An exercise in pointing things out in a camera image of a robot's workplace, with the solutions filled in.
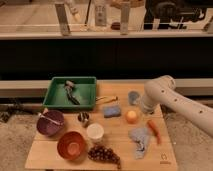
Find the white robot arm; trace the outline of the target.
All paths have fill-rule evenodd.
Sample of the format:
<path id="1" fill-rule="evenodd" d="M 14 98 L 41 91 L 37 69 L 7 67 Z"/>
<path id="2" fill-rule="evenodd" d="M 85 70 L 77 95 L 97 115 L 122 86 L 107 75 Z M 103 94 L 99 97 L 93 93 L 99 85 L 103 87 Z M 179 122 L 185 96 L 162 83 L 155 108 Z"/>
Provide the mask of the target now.
<path id="1" fill-rule="evenodd" d="M 147 81 L 140 102 L 142 112 L 151 114 L 158 104 L 163 104 L 213 137 L 213 108 L 182 96 L 175 88 L 175 79 L 169 75 Z"/>

